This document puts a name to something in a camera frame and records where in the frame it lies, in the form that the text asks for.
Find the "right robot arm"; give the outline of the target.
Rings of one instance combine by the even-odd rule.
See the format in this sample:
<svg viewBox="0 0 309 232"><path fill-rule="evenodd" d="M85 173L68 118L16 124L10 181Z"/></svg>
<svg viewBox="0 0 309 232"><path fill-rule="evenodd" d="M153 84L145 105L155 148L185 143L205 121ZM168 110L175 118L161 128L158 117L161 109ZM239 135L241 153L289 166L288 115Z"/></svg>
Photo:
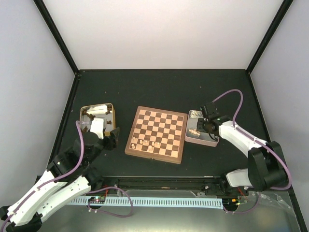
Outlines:
<svg viewBox="0 0 309 232"><path fill-rule="evenodd" d="M286 190L292 185L291 174L279 157L282 148L277 142L267 142L248 133L228 116L220 115L214 103L205 104L200 110L197 131L229 141L247 158L247 168L224 174L219 183L223 194L230 195L237 187L264 191Z"/></svg>

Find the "second left white arm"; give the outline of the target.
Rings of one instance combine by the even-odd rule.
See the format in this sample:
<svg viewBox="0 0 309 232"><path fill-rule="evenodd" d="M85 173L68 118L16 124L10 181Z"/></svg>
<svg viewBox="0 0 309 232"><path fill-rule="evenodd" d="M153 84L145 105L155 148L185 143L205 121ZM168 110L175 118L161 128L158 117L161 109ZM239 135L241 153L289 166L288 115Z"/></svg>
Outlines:
<svg viewBox="0 0 309 232"><path fill-rule="evenodd" d="M71 147L54 157L47 170L56 176L67 174L78 163L81 148L84 148L83 159L77 170L60 180L67 183L65 187L50 196L37 210L41 222L47 221L53 213L75 198L101 188L103 177L90 164L103 150L112 150L117 147L119 132L120 128L117 127L103 139L93 132L85 132L82 134L84 145L81 145L80 139L76 139Z"/></svg>

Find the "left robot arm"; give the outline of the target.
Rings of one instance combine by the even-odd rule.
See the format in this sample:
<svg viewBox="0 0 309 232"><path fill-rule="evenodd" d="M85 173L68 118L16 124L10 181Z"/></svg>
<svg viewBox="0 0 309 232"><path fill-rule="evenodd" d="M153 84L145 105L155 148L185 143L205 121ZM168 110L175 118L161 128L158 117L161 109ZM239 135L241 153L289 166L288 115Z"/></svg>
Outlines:
<svg viewBox="0 0 309 232"><path fill-rule="evenodd" d="M103 150L118 144L120 129L101 139L96 133L78 131L74 145L59 153L49 163L40 179L16 203L3 206L0 218L2 232L36 232L56 211L79 196L98 193L103 189L103 177L90 167Z"/></svg>

